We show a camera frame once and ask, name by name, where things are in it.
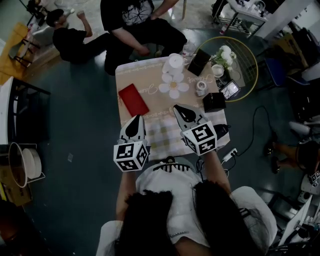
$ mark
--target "white shirt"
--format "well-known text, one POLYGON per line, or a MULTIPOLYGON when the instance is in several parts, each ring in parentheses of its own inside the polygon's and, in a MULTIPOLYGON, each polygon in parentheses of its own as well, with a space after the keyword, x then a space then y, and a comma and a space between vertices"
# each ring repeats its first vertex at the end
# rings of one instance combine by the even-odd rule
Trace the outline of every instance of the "white shirt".
MULTIPOLYGON (((161 164, 163 163, 149 167, 138 177, 136 180, 137 192, 143 193, 143 190, 171 191, 173 200, 168 213, 167 229, 172 243, 175 244, 181 237, 187 237, 198 244, 209 247, 196 216, 193 202, 193 187, 201 182, 201 178, 191 169, 181 171, 172 167, 172 172, 166 172, 162 169, 153 171, 156 166, 161 164)), ((251 216, 246 217, 244 222, 258 247, 266 252, 264 244, 268 248, 277 235, 277 223, 271 210, 251 187, 240 187, 233 191, 230 197, 238 208, 252 209, 258 213, 258 222, 256 218, 251 216), (261 229, 265 229, 265 232, 262 232, 264 233, 263 237, 256 235, 257 233, 261 234, 261 229)), ((120 235, 122 224, 122 221, 115 220, 102 226, 96 256, 114 255, 114 241, 120 235)))

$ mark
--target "round glass table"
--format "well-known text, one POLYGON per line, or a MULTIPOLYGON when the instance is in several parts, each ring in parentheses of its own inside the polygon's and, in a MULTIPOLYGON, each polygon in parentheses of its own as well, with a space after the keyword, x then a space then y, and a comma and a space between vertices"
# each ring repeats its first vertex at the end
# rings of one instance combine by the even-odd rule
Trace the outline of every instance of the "round glass table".
MULTIPOLYGON (((258 64, 257 60, 252 51, 241 41, 228 37, 228 36, 217 36, 213 37, 199 46, 199 49, 205 53, 213 56, 215 55, 221 46, 229 46, 231 51, 236 54, 236 59, 233 60, 231 65, 232 70, 224 70, 228 73, 230 79, 233 80, 239 87, 239 91, 234 96, 226 99, 226 102, 237 102, 248 96, 257 84, 258 80, 258 64)), ((217 80, 217 86, 222 89, 225 84, 217 80)))

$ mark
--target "smartphone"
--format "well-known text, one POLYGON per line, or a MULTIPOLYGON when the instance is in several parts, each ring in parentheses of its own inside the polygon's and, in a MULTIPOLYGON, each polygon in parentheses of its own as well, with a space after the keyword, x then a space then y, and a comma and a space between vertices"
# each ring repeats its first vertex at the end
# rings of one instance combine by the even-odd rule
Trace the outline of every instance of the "smartphone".
POLYGON ((148 106, 133 83, 120 90, 119 96, 132 117, 136 115, 143 116, 149 112, 148 106))
POLYGON ((236 96, 240 92, 240 87, 235 81, 231 80, 225 87, 220 90, 226 100, 236 96))

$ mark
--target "cardboard box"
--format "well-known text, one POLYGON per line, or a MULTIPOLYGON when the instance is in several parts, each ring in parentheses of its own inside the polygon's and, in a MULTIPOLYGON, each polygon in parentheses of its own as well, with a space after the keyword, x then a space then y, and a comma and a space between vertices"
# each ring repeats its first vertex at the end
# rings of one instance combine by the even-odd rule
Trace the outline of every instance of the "cardboard box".
POLYGON ((11 174, 9 166, 0 165, 0 182, 3 185, 5 195, 9 202, 16 206, 22 206, 32 200, 31 190, 29 185, 19 187, 11 174))

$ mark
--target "red card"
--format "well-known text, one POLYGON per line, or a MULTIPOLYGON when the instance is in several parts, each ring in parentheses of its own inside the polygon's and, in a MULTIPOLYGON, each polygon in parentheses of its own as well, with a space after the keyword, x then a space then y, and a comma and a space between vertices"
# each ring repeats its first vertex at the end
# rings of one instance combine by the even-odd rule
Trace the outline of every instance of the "red card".
POLYGON ((126 108, 132 117, 144 115, 149 112, 149 108, 142 99, 135 85, 132 83, 126 88, 119 91, 119 96, 123 100, 126 108))

